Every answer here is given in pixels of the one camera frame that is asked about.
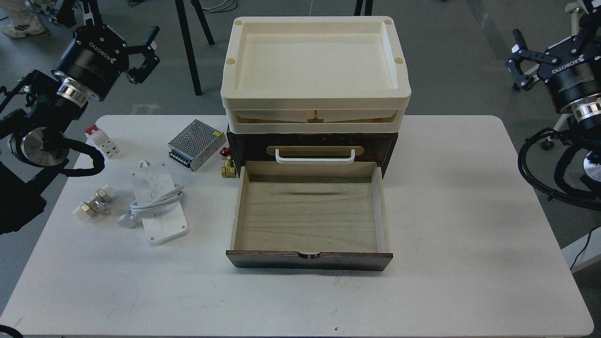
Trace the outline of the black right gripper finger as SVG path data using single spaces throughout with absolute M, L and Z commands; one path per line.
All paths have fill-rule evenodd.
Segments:
M 540 52 L 530 51 L 526 45 L 523 34 L 519 29 L 512 31 L 516 44 L 512 48 L 512 57 L 506 61 L 506 65 L 519 65 L 522 61 L 531 61 L 538 65 L 549 64 L 558 65 L 559 57 L 546 55 Z
M 514 80 L 513 90 L 531 89 L 539 81 L 537 71 L 540 64 L 540 61 L 534 60 L 507 60 L 506 66 Z

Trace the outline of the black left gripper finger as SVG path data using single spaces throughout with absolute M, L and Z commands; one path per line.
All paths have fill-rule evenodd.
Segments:
M 160 62 L 159 57 L 154 53 L 146 53 L 143 56 L 144 60 L 141 66 L 131 67 L 126 71 L 127 79 L 132 84 L 143 83 Z
M 127 55 L 154 55 L 156 51 L 156 43 L 155 38 L 159 33 L 159 26 L 152 26 L 145 36 L 144 40 L 141 42 L 141 45 L 125 47 L 125 52 Z

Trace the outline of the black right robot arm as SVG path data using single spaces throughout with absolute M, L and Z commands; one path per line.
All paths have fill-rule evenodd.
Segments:
M 513 30 L 516 44 L 505 65 L 515 88 L 530 90 L 544 82 L 558 114 L 574 118 L 579 136 L 600 139 L 600 42 L 588 29 L 547 48 L 528 49 L 520 30 Z

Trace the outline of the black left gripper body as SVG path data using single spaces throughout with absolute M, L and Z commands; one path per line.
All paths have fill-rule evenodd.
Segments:
M 126 41 L 107 25 L 80 26 L 52 74 L 74 79 L 103 101 L 129 66 L 125 48 Z

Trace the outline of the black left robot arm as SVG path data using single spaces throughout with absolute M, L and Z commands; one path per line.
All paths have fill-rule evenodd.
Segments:
M 41 171 L 23 181 L 1 166 L 2 234 L 20 230 L 44 211 L 42 192 L 56 176 L 94 176 L 103 171 L 100 151 L 63 134 L 84 113 L 88 99 L 104 100 L 122 73 L 134 84 L 147 79 L 160 61 L 152 47 L 159 30 L 153 26 L 141 45 L 130 46 L 107 25 L 81 26 L 51 76 L 33 70 L 7 92 L 2 108 L 24 93 L 30 111 L 20 108 L 3 117 L 1 137 L 8 139 L 18 160 Z

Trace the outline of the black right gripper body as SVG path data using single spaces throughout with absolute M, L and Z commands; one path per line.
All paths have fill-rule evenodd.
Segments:
M 558 114 L 600 113 L 600 41 L 569 37 L 543 52 L 559 57 L 558 65 L 539 65 L 538 77 L 547 89 Z

